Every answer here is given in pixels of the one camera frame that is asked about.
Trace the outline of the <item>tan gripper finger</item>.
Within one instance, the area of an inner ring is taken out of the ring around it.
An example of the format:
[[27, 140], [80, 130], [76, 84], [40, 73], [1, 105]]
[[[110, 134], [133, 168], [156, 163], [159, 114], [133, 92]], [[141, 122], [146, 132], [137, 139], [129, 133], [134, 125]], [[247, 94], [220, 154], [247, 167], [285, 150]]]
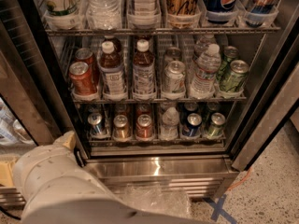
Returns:
[[13, 167], [17, 162], [16, 158], [0, 160], [0, 185], [13, 187]]
[[76, 136], [73, 131], [68, 131], [54, 141], [54, 145], [61, 145], [73, 150], [76, 146]]

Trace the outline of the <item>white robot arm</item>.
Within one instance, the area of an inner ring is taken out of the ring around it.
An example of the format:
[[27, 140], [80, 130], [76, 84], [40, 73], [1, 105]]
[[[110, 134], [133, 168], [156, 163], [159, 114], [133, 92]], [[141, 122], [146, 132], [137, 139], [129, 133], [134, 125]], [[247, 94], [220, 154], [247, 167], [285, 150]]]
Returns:
[[69, 131], [13, 160], [12, 183], [26, 201], [21, 224], [199, 224], [126, 205], [78, 165], [75, 144]]

